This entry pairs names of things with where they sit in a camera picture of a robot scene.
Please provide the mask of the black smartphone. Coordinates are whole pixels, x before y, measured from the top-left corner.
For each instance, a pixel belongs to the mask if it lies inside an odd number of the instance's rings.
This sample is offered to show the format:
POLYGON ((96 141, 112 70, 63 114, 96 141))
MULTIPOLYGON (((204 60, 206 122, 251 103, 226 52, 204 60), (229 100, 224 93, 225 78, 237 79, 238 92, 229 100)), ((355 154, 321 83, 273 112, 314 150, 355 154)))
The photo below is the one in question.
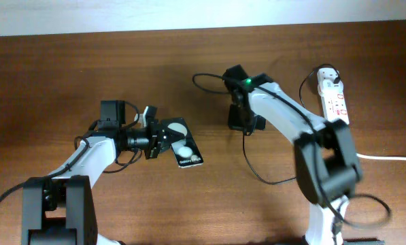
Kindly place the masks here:
POLYGON ((172 131, 181 133, 181 140, 174 140, 171 144, 175 159, 180 168, 194 167, 203 164, 203 157, 194 141, 192 133, 183 118, 164 119, 161 123, 172 131))

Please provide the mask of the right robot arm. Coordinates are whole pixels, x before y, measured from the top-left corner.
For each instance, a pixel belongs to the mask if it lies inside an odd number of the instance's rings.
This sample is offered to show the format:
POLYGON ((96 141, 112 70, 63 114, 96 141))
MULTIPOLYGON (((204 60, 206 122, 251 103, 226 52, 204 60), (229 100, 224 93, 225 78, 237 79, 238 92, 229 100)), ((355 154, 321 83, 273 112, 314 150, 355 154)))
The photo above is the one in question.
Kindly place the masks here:
POLYGON ((345 211, 362 180, 350 128, 302 108, 267 74, 249 76, 241 65, 222 75, 232 97, 229 128, 243 136, 271 123, 293 146, 295 178, 310 203, 303 244, 343 244, 345 211))

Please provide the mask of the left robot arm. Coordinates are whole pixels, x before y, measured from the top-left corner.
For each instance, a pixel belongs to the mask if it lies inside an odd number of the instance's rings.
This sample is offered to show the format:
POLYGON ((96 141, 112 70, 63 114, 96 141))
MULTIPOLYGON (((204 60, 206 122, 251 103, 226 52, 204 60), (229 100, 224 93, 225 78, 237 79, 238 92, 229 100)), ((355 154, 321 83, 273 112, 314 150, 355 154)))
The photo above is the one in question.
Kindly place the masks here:
POLYGON ((114 244, 98 232, 92 188, 101 174, 131 151, 128 164, 155 159, 172 149, 178 164, 189 163, 196 152, 183 118, 157 120, 148 106, 126 123, 122 100, 102 101, 100 118, 75 141, 75 152, 58 169, 23 185, 22 244, 114 244))

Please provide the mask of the white power strip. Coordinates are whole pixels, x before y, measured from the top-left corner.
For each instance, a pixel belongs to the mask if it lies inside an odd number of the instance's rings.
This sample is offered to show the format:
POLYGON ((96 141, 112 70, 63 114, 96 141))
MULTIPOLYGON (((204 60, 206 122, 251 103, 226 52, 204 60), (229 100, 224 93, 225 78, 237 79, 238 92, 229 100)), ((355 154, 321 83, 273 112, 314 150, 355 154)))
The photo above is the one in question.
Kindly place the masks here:
POLYGON ((344 87, 337 70, 330 67, 320 68, 317 79, 325 119, 328 121, 341 119, 348 125, 350 122, 343 94, 344 87))

